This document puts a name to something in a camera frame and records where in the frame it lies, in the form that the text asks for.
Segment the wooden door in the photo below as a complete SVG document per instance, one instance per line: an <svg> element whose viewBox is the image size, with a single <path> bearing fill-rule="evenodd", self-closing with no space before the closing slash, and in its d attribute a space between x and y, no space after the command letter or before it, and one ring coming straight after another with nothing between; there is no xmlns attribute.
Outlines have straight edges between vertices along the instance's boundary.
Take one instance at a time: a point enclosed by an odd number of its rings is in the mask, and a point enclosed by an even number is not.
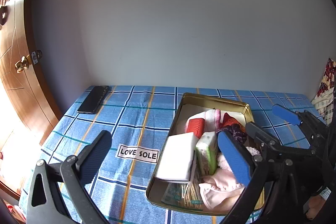
<svg viewBox="0 0 336 224"><path fill-rule="evenodd" d="M37 49L31 0L1 0L0 4L0 78L21 121L42 144L62 115L40 63L34 64ZM28 66L17 73L16 63L22 57Z"/></svg>

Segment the metal screw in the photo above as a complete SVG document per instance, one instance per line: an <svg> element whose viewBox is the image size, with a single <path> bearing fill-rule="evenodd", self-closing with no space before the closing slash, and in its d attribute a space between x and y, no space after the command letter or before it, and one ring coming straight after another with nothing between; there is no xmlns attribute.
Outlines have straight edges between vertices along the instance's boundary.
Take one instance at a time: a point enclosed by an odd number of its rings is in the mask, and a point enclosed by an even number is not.
<svg viewBox="0 0 336 224"><path fill-rule="evenodd" d="M255 156L253 156L253 160L255 162L261 162L263 160L263 157L260 156L260 155L255 155Z"/></svg>
<svg viewBox="0 0 336 224"><path fill-rule="evenodd" d="M38 160L36 165L37 166L42 166L44 164L44 160Z"/></svg>
<svg viewBox="0 0 336 224"><path fill-rule="evenodd" d="M72 162L72 161L74 161L75 159L76 159L76 156L75 156L75 155L69 156L69 157L67 158L67 162Z"/></svg>
<svg viewBox="0 0 336 224"><path fill-rule="evenodd" d="M292 162L292 160L290 160L290 159L285 160L285 163L286 163L286 165L288 165L288 166L292 166L292 165L293 165L293 162Z"/></svg>

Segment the blue gripper pad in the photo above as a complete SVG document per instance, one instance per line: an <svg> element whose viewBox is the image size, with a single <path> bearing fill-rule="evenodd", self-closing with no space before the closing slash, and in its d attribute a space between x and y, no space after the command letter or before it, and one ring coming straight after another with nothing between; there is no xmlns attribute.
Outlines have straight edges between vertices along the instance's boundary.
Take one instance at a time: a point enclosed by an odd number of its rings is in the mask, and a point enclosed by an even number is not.
<svg viewBox="0 0 336 224"><path fill-rule="evenodd" d="M240 148L240 144L233 139L229 132L226 134L224 131L220 131L218 133L217 142L219 149L229 163L237 181L244 184L245 186L248 185L251 180L250 170L252 166L251 163L249 163L249 161L252 162L251 154L247 151L246 148ZM242 149L246 150L250 160L246 159L246 154L244 156L239 151Z"/></svg>
<svg viewBox="0 0 336 224"><path fill-rule="evenodd" d="M290 111L289 109L281 105L278 104L274 105L272 107L272 113L291 124L296 124L299 126L301 123L301 120L298 117L298 115L296 115L296 113Z"/></svg>

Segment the pink cloth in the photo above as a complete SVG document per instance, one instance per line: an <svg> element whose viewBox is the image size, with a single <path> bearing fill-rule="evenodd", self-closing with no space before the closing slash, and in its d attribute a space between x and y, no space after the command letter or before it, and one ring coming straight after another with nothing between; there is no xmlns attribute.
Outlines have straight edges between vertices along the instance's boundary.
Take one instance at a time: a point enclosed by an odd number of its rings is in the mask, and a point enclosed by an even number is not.
<svg viewBox="0 0 336 224"><path fill-rule="evenodd" d="M203 179L204 183L200 183L199 187L203 203L209 210L230 210L244 190L229 170L218 168L212 176L204 176Z"/></svg>
<svg viewBox="0 0 336 224"><path fill-rule="evenodd" d="M250 154L252 156L260 155L260 152L253 147L247 146L246 149L250 152ZM218 166L220 168L222 168L223 170L228 170L228 171L232 172L232 169L231 169L229 163L227 162L227 160L224 157L222 152L219 153L218 156L217 156L217 163L218 163Z"/></svg>

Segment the green tissue package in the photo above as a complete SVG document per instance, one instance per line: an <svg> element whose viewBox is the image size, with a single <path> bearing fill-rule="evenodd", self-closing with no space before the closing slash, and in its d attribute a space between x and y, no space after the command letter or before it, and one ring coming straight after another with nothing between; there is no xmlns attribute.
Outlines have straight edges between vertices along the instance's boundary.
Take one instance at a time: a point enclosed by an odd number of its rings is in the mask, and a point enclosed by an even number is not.
<svg viewBox="0 0 336 224"><path fill-rule="evenodd" d="M213 175L217 169L217 136L215 132L204 132L196 144L197 160L202 176Z"/></svg>

